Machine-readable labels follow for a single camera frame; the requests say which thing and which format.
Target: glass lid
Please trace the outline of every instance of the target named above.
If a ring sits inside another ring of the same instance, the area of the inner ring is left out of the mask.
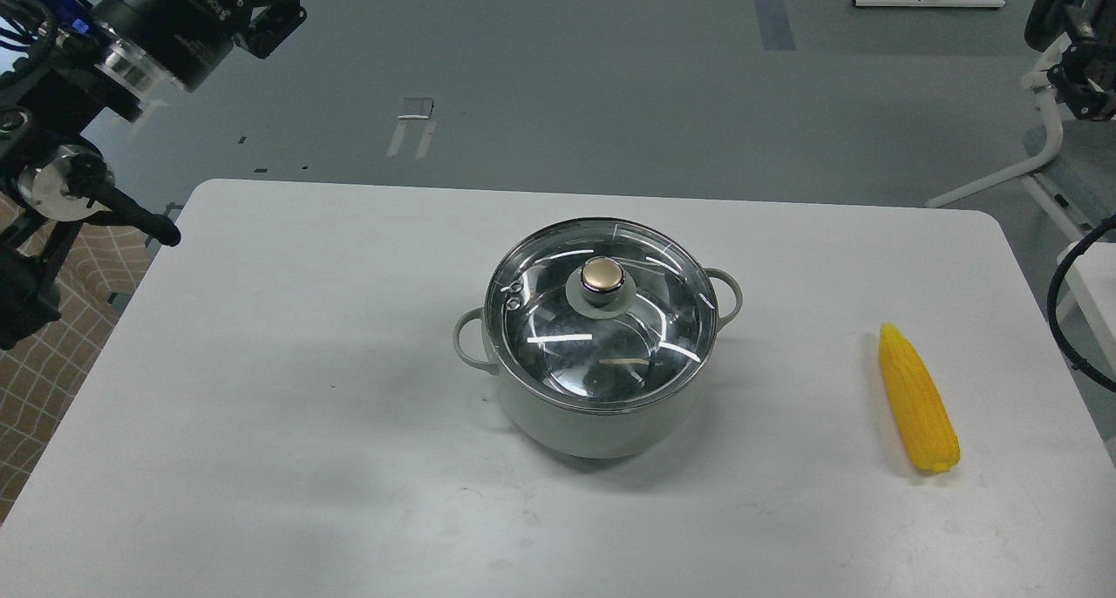
[[[526,238],[490,281],[485,329],[545,399],[624,411],[671,395],[713,346],[716,299],[690,253],[653,229],[585,218]]]

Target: floor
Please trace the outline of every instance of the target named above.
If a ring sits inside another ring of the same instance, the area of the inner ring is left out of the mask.
[[[1024,157],[1032,1],[304,0],[267,62],[235,52],[86,136],[158,212],[208,177],[917,208]],[[435,100],[425,154],[411,128],[388,156],[403,97]],[[1045,296],[1067,243],[1020,187],[954,208],[992,213]],[[1116,437],[1116,395],[1079,387]]]

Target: lid knob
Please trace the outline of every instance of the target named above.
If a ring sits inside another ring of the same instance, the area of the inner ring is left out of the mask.
[[[624,268],[618,261],[595,257],[581,268],[581,286],[588,291],[603,295],[616,291],[624,284]]]

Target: black cable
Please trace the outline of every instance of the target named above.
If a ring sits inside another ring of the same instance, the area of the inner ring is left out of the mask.
[[[1069,268],[1072,267],[1074,261],[1085,253],[1089,245],[1096,243],[1100,237],[1116,229],[1116,215],[1106,218],[1105,221],[1100,221],[1100,225],[1097,225],[1093,232],[1086,233],[1085,238],[1081,238],[1080,242],[1074,245],[1074,248],[1066,253],[1065,259],[1058,264],[1058,268],[1054,272],[1054,279],[1050,280],[1050,289],[1047,292],[1047,320],[1050,322],[1050,332],[1054,335],[1054,340],[1058,344],[1058,349],[1066,355],[1066,358],[1070,360],[1074,365],[1074,369],[1079,369],[1085,373],[1089,379],[1095,380],[1104,388],[1108,388],[1109,392],[1116,393],[1116,380],[1113,380],[1104,373],[1097,370],[1096,367],[1089,365],[1080,353],[1074,349],[1074,346],[1069,344],[1066,335],[1061,331],[1060,325],[1058,325],[1058,293],[1061,291],[1061,284],[1066,280],[1066,273],[1069,272]]]
[[[3,22],[8,22],[8,27],[11,27],[12,31],[15,31],[17,35],[20,35],[20,37],[22,37],[21,39],[25,39],[25,41],[27,41],[28,45],[30,45],[31,41],[35,39],[35,37],[32,37],[31,35],[31,31],[29,31],[27,27],[23,26],[22,22],[16,21],[15,18],[8,18],[8,17],[0,17],[0,18],[3,18]]]
[[[0,29],[0,38],[4,38],[7,41],[19,42],[19,45],[23,45],[25,47],[31,46],[31,42],[35,41],[35,38],[23,38],[20,33],[12,33],[12,31],[4,29]]]
[[[19,15],[25,15],[33,29],[40,31],[35,42],[28,47],[27,58],[18,59],[11,73],[0,75],[0,89],[4,89],[27,77],[31,70],[37,69],[50,57],[51,50],[55,49],[55,42],[58,41],[58,18],[55,17],[49,7],[44,6],[39,0],[0,0],[0,13],[3,13],[4,18],[15,18],[17,21],[19,21]],[[37,13],[38,17],[33,17],[31,13]]]

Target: corn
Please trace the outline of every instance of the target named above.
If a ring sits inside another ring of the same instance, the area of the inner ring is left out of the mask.
[[[879,368],[911,462],[935,474],[949,472],[961,461],[958,435],[926,366],[895,325],[879,329]]]

